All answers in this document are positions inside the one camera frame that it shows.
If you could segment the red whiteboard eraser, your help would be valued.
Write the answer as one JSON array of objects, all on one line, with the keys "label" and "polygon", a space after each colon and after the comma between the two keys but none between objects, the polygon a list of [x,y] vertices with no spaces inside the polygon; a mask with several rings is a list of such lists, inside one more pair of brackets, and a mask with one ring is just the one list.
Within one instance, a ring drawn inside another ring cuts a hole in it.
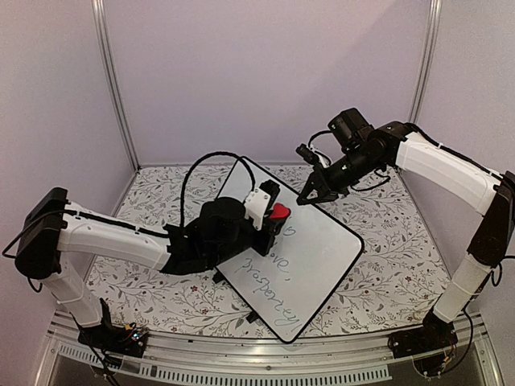
[{"label": "red whiteboard eraser", "polygon": [[275,203],[271,214],[269,215],[270,220],[286,220],[291,214],[291,210],[285,207],[281,203]]}]

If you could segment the white whiteboard black frame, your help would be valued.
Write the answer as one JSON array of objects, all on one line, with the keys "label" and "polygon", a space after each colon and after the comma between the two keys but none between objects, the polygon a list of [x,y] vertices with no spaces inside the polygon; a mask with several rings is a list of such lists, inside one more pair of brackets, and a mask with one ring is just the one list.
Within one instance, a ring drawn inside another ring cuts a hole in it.
[{"label": "white whiteboard black frame", "polygon": [[238,296],[283,343],[293,343],[363,253],[361,236],[315,205],[299,206],[280,183],[291,215],[270,253],[252,249],[217,266]]}]

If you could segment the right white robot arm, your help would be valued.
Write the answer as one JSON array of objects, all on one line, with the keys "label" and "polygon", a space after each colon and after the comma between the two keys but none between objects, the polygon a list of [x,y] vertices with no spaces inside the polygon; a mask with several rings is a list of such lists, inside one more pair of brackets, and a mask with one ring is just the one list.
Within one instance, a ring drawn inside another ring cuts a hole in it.
[{"label": "right white robot arm", "polygon": [[416,343],[434,350],[447,327],[481,291],[505,258],[514,231],[514,175],[499,174],[432,140],[411,122],[391,121],[379,128],[347,109],[328,123],[343,157],[326,164],[309,144],[296,152],[311,165],[297,198],[299,205],[332,202],[347,196],[361,178],[390,166],[415,173],[462,199],[482,220],[450,284],[424,319]]}]

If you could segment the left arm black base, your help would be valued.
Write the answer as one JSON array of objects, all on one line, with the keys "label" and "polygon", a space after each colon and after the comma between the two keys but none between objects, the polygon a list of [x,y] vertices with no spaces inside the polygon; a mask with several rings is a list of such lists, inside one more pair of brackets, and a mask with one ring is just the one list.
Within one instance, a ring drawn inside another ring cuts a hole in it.
[{"label": "left arm black base", "polygon": [[102,352],[113,352],[142,358],[146,350],[149,330],[138,326],[135,322],[127,326],[114,326],[107,303],[100,299],[102,318],[100,324],[91,327],[80,327],[78,342]]}]

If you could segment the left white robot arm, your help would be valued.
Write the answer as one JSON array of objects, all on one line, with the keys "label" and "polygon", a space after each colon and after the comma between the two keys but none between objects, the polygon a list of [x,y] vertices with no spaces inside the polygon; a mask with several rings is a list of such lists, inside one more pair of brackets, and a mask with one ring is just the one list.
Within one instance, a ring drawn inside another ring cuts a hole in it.
[{"label": "left white robot arm", "polygon": [[51,189],[27,215],[14,239],[14,264],[23,276],[45,285],[103,349],[119,343],[119,331],[65,253],[134,262],[176,276],[202,273],[249,249],[266,256],[291,214],[277,203],[277,188],[259,187],[243,201],[220,197],[204,203],[199,216],[185,226],[155,231],[87,210],[67,194],[60,187]]}]

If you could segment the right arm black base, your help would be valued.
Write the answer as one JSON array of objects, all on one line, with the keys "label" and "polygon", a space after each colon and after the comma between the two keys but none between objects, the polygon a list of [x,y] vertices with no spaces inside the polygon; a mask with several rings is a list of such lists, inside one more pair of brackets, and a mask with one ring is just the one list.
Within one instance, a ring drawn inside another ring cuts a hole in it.
[{"label": "right arm black base", "polygon": [[390,334],[387,345],[395,359],[422,355],[414,361],[415,370],[422,376],[436,377],[454,358],[457,343],[454,324],[442,321],[430,309],[420,327]]}]

